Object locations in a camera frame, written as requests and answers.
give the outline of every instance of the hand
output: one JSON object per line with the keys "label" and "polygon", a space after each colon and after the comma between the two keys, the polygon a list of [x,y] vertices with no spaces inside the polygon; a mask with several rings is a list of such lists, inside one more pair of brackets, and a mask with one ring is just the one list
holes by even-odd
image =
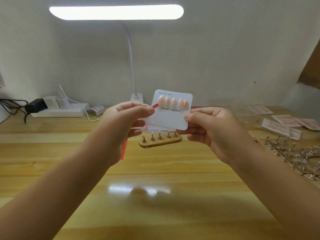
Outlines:
{"label": "hand", "polygon": [[188,129],[177,132],[180,135],[188,134],[189,141],[206,144],[226,164],[245,157],[248,150],[259,146],[227,109],[191,109],[191,113],[185,115],[185,120],[189,122]]}
{"label": "hand", "polygon": [[87,136],[83,145],[94,157],[108,160],[109,166],[116,164],[121,157],[124,142],[129,137],[141,134],[145,125],[141,118],[154,114],[153,107],[137,102],[124,102],[107,109],[98,126]]}

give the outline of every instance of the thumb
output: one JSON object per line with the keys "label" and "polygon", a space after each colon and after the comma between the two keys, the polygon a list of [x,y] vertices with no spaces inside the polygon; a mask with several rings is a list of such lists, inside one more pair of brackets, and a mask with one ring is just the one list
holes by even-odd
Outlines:
{"label": "thumb", "polygon": [[210,130],[214,120],[214,117],[212,117],[211,115],[200,112],[187,113],[184,115],[184,118],[187,122],[200,125],[206,131]]}
{"label": "thumb", "polygon": [[120,116],[128,123],[133,123],[138,119],[146,118],[155,113],[155,109],[151,106],[135,106],[120,111]]}

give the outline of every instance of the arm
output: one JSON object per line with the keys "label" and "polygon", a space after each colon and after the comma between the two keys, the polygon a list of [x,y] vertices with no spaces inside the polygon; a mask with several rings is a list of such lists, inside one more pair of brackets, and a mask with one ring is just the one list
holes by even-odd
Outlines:
{"label": "arm", "polygon": [[146,104],[122,103],[107,109],[81,146],[0,210],[1,239],[53,239],[106,171],[121,156],[131,127],[154,113]]}
{"label": "arm", "polygon": [[318,239],[320,189],[254,142],[229,110],[194,109],[185,119],[189,128],[178,133],[208,145],[293,236]]}

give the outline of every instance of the power strip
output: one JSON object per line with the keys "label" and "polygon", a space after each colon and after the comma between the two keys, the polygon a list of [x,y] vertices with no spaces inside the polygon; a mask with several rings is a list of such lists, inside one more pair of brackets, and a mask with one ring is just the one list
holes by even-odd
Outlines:
{"label": "power strip", "polygon": [[32,113],[33,117],[83,117],[86,111],[90,110],[89,104],[70,104],[67,109],[49,109],[46,108],[38,113]]}

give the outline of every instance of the wooden base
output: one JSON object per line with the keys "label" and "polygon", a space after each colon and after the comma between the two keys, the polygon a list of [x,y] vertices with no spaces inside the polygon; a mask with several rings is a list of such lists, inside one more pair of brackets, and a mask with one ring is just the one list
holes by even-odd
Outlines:
{"label": "wooden base", "polygon": [[179,135],[178,133],[176,133],[177,137],[174,137],[174,132],[170,132],[170,138],[166,138],[166,136],[168,135],[168,133],[161,133],[161,140],[158,139],[159,137],[159,133],[154,133],[153,138],[154,141],[151,141],[151,136],[152,133],[151,132],[147,132],[147,133],[143,133],[143,135],[145,135],[146,137],[146,142],[142,142],[143,141],[143,137],[141,137],[141,139],[139,140],[139,145],[143,148],[149,148],[149,147],[156,147],[156,146],[161,146],[161,145],[166,145],[166,144],[171,144],[171,143],[176,143],[182,140],[181,135]]}

